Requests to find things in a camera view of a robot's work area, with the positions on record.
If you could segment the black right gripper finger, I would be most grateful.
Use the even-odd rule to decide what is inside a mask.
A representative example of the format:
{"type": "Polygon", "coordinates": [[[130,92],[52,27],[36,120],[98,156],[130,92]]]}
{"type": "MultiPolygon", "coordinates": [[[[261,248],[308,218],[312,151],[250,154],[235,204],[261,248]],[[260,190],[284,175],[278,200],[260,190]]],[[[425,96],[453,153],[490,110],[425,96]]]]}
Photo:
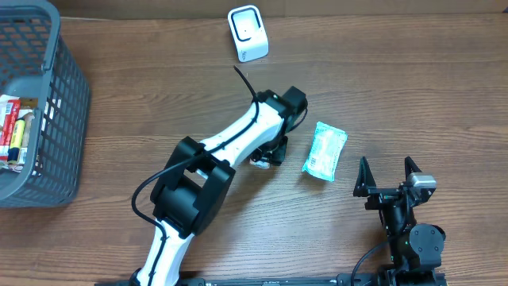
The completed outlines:
{"type": "Polygon", "coordinates": [[[372,190],[376,189],[376,183],[371,173],[366,157],[361,157],[358,177],[353,190],[355,197],[368,197],[372,190]]]}
{"type": "Polygon", "coordinates": [[[407,156],[404,160],[405,165],[405,175],[408,179],[413,173],[420,173],[421,169],[414,163],[413,159],[410,156],[407,156]]]}

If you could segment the teal tissue packet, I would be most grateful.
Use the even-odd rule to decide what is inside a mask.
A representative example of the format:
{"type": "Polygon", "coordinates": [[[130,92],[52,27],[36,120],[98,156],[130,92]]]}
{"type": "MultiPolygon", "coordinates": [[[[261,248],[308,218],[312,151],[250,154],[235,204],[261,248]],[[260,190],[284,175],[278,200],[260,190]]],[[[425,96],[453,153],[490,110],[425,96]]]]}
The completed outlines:
{"type": "Polygon", "coordinates": [[[318,179],[333,182],[341,151],[348,139],[345,131],[317,122],[310,152],[302,171],[318,179]]]}

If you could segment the yellow black marker pen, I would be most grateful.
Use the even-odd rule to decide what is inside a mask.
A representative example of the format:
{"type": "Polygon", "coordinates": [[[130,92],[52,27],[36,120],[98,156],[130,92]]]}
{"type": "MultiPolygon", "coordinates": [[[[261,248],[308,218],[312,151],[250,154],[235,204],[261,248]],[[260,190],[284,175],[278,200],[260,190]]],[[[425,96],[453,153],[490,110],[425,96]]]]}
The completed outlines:
{"type": "Polygon", "coordinates": [[[25,131],[25,120],[23,118],[19,118],[15,122],[15,125],[13,128],[13,134],[11,137],[10,147],[9,147],[8,157],[7,157],[8,164],[16,164],[19,160],[24,131],[25,131]]]}

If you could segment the red snack bar packet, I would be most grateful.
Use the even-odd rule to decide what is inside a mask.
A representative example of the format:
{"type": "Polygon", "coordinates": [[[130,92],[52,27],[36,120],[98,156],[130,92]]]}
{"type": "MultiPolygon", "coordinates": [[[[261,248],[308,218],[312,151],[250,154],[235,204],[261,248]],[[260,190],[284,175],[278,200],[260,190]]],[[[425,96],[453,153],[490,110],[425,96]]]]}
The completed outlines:
{"type": "Polygon", "coordinates": [[[13,127],[18,118],[21,101],[7,96],[1,100],[1,162],[6,162],[12,137],[13,127]]]}

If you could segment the orange tissue packet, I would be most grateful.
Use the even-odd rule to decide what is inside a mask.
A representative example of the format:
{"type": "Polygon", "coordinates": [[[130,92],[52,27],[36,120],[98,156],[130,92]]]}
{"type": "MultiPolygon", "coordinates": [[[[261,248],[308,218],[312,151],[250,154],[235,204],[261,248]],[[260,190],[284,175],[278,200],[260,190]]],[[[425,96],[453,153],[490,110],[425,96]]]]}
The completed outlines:
{"type": "Polygon", "coordinates": [[[271,164],[269,162],[262,161],[262,160],[250,159],[249,163],[257,168],[262,168],[262,169],[269,169],[271,167],[271,164]]]}

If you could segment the beige snack pouch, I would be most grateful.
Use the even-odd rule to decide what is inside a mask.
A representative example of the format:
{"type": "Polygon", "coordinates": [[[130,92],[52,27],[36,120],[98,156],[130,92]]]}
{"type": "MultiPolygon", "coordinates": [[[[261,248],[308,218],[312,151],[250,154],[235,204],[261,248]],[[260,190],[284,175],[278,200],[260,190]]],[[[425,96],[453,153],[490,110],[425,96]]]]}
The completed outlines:
{"type": "Polygon", "coordinates": [[[37,105],[37,99],[1,95],[1,169],[25,167],[37,105]]]}

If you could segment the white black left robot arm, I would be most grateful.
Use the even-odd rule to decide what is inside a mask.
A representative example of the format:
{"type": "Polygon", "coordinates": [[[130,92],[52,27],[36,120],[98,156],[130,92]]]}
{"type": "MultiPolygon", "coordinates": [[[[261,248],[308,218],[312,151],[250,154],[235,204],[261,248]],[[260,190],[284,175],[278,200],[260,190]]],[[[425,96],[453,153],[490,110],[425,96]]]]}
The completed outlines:
{"type": "Polygon", "coordinates": [[[144,266],[129,278],[130,285],[175,285],[191,240],[217,215],[236,174],[248,159],[259,168],[283,163],[287,134],[306,115],[304,92],[290,87],[284,95],[257,93],[248,111],[220,133],[195,141],[185,137],[164,169],[148,178],[154,183],[153,216],[142,218],[156,228],[144,266]]]}

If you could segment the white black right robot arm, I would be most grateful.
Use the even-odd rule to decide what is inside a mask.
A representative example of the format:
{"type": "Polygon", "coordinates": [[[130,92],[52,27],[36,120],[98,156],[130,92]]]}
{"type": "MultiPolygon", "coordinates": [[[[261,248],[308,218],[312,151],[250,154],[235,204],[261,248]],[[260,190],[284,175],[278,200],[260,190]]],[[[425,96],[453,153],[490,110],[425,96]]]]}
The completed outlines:
{"type": "Polygon", "coordinates": [[[435,269],[441,266],[441,254],[446,234],[433,224],[418,223],[414,208],[428,202],[437,189],[437,180],[423,172],[412,160],[404,160],[405,180],[397,187],[376,186],[366,157],[360,159],[359,172],[353,190],[355,197],[365,197],[367,210],[377,211],[387,240],[365,253],[352,270],[350,284],[363,262],[384,247],[390,248],[391,263],[382,265],[370,278],[372,285],[445,285],[443,274],[435,269]]]}

